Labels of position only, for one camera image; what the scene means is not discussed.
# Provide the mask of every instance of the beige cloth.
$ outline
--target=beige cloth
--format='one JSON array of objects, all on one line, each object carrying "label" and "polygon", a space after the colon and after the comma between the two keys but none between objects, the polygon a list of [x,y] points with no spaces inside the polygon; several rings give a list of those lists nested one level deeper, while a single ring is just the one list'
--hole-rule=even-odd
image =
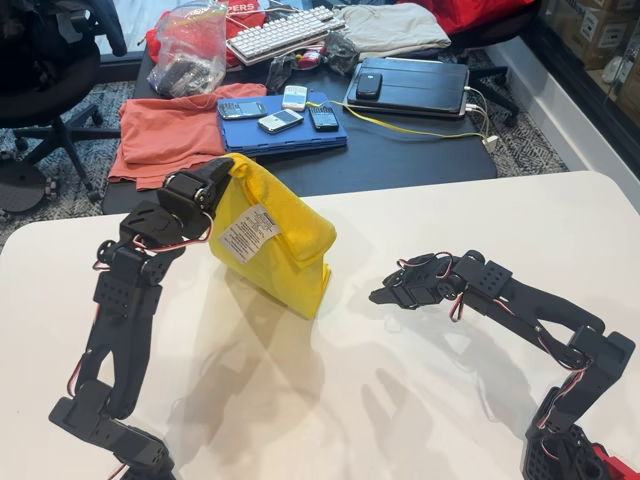
[{"label": "beige cloth", "polygon": [[337,16],[348,25],[346,36],[360,51],[360,60],[451,45],[436,17],[415,3],[355,5],[338,10]]}]

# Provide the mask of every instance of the yellow cloth bag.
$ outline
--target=yellow cloth bag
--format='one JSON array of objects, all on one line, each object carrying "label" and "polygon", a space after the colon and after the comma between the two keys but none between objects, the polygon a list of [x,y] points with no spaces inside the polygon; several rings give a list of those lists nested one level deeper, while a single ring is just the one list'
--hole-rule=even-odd
[{"label": "yellow cloth bag", "polygon": [[[211,252],[296,312],[313,318],[331,274],[323,255],[336,239],[335,227],[257,163],[237,153],[225,156],[233,159],[234,166],[216,208]],[[242,263],[220,236],[257,204],[265,208],[280,233]]]}]

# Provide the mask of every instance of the black phone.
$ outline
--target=black phone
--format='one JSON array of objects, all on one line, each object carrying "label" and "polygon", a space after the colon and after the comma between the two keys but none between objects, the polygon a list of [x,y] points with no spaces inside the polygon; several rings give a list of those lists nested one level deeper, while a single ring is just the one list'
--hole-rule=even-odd
[{"label": "black phone", "polygon": [[267,115],[267,107],[262,102],[219,103],[218,113],[225,120],[260,118]]},{"label": "black phone", "polygon": [[335,132],[338,120],[331,107],[309,107],[313,128],[318,132]]},{"label": "black phone", "polygon": [[356,98],[376,99],[380,96],[382,75],[379,73],[362,73],[356,87]]}]

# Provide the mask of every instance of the white keyboard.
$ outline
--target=white keyboard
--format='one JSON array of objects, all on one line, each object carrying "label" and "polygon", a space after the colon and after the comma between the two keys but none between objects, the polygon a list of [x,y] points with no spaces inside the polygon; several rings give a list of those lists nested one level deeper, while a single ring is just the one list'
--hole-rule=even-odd
[{"label": "white keyboard", "polygon": [[331,10],[316,7],[287,18],[242,30],[227,46],[245,65],[253,65],[322,40],[332,30],[345,28]]}]

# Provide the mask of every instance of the white label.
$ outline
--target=white label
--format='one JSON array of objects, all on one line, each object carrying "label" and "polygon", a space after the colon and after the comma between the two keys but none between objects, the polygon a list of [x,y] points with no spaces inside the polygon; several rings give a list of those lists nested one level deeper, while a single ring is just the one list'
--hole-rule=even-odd
[{"label": "white label", "polygon": [[238,262],[245,264],[258,253],[264,242],[278,233],[280,228],[276,222],[265,208],[258,204],[249,207],[236,218],[218,237],[218,241]]},{"label": "white label", "polygon": [[605,26],[600,37],[598,48],[616,48],[622,43],[624,31],[627,29],[626,23],[610,23]]},{"label": "white label", "polygon": [[629,72],[631,71],[631,67],[633,67],[633,62],[627,60],[620,67],[620,73],[618,73],[618,80],[620,83],[624,83],[627,81],[627,77],[629,76]]},{"label": "white label", "polygon": [[596,33],[596,27],[598,26],[598,19],[591,12],[586,12],[584,14],[584,19],[582,20],[582,26],[580,27],[580,33],[584,38],[591,42],[593,40],[593,35]]},{"label": "white label", "polygon": [[620,0],[618,2],[618,10],[631,10],[636,6],[636,0]]}]

